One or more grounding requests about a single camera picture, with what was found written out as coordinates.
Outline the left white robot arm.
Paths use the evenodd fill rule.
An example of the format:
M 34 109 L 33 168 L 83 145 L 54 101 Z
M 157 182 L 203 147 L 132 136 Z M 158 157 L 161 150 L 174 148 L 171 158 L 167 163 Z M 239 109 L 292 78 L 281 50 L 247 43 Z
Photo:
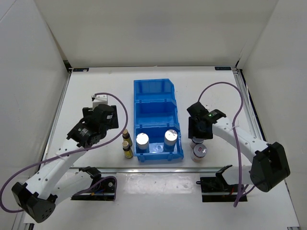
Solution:
M 117 108 L 100 104 L 83 108 L 83 118 L 67 134 L 57 151 L 58 157 L 50 160 L 24 183 L 16 182 L 12 193 L 18 206 L 35 222 L 47 220 L 56 205 L 83 189 L 95 192 L 101 181 L 98 170 L 87 167 L 72 179 L 60 182 L 67 170 L 86 153 L 87 148 L 106 137 L 109 129 L 118 128 Z

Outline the silver-lid blue-label bottle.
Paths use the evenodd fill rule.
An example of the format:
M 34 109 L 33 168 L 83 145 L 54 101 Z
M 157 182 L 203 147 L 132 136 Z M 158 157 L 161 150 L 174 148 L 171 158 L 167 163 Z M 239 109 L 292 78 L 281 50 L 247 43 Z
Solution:
M 136 136 L 137 152 L 148 153 L 149 152 L 149 137 L 145 133 L 139 133 Z
M 169 129 L 164 135 L 164 151 L 173 152 L 177 142 L 178 134 L 175 130 Z

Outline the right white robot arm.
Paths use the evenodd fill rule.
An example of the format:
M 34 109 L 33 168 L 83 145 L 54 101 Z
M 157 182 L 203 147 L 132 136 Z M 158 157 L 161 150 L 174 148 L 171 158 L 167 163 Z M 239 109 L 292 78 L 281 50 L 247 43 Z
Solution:
M 189 113 L 189 139 L 207 140 L 218 136 L 235 147 L 250 165 L 235 167 L 227 165 L 216 174 L 215 185 L 227 191 L 232 185 L 254 185 L 268 192 L 290 175 L 290 167 L 284 147 L 274 142 L 267 143 L 239 127 L 234 127 L 229 118 L 218 109 L 208 111 L 200 102 L 191 105 Z

